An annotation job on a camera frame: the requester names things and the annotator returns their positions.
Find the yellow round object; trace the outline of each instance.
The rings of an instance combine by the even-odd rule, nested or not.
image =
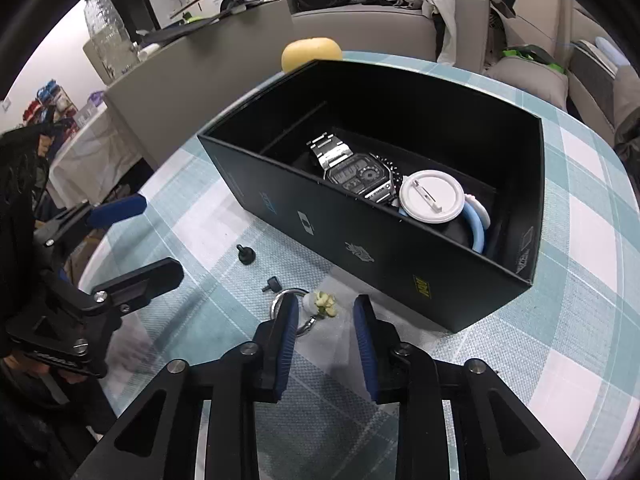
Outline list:
[[[284,72],[304,65],[312,59],[342,59],[340,46],[330,38],[308,38],[289,43],[282,51]]]

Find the blue gripper pad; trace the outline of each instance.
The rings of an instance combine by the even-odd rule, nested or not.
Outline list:
[[[368,296],[361,294],[353,303],[353,323],[358,338],[358,349],[360,350],[360,362],[362,363],[362,373],[367,391],[371,400],[378,402],[380,385],[378,383],[378,359],[373,348],[373,340],[367,318],[364,313],[366,303],[369,303]]]
[[[298,330],[298,316],[300,310],[298,308],[298,298],[293,294],[286,294],[282,298],[282,304],[280,309],[286,307],[286,303],[289,303],[289,316],[287,317],[287,324],[282,332],[282,339],[280,342],[280,351],[278,352],[278,359],[276,365],[276,378],[275,378],[275,395],[276,399],[280,400],[284,390],[287,389],[287,382],[289,382],[289,369],[291,368],[291,360],[293,359],[293,347],[296,343],[296,331]]]
[[[107,228],[121,220],[140,215],[145,209],[146,198],[136,193],[94,208],[86,223],[94,229]]]

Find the open cardboard box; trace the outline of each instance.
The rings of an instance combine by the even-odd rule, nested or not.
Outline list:
[[[471,250],[460,218],[425,224],[323,180],[306,144],[325,132],[405,175],[452,174],[491,217],[483,254]],[[235,106],[200,140],[242,207],[453,332],[532,285],[542,124],[494,96],[398,68],[313,61]]]

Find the watch face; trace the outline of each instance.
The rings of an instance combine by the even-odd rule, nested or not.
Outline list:
[[[380,161],[365,153],[356,153],[336,164],[326,177],[348,191],[365,195],[391,178],[388,169]]]

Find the plastic bottle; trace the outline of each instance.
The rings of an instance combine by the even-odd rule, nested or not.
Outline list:
[[[84,19],[96,52],[114,80],[139,63],[129,33],[111,0],[86,0]]]

